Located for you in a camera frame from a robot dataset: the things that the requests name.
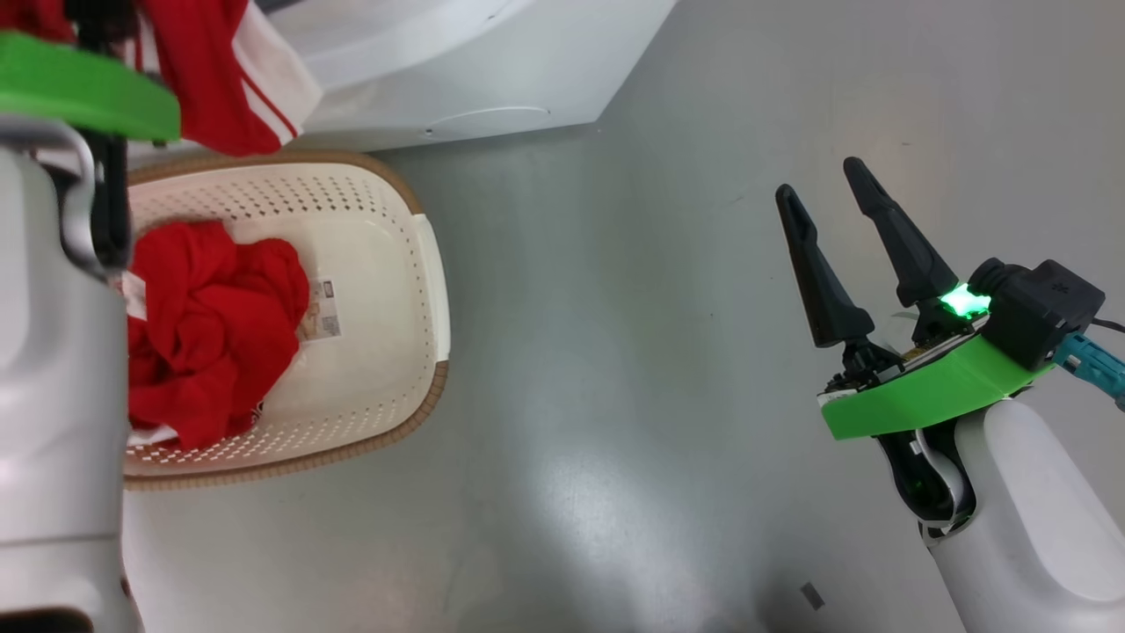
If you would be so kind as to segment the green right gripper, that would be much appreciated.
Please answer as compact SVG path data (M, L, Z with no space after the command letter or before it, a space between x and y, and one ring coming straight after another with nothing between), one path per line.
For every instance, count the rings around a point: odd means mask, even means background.
M867 164L849 156L843 170L860 211L875 225L896 270L897 300L909 308L951 293L960 284L958 277ZM775 204L813 345L832 349L867 340L875 324L832 272L795 189L780 186ZM835 440L914 432L1011 397L1046 373L1048 367L1028 370L1018 365L979 335L963 336L912 358L904 373L884 385L821 394L820 410Z

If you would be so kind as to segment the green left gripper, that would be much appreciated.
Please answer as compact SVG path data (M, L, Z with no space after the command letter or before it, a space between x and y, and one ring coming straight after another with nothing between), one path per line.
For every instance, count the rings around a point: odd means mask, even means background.
M134 1L4 1L1 11L3 114L129 141L180 141L176 96L118 54L138 37Z

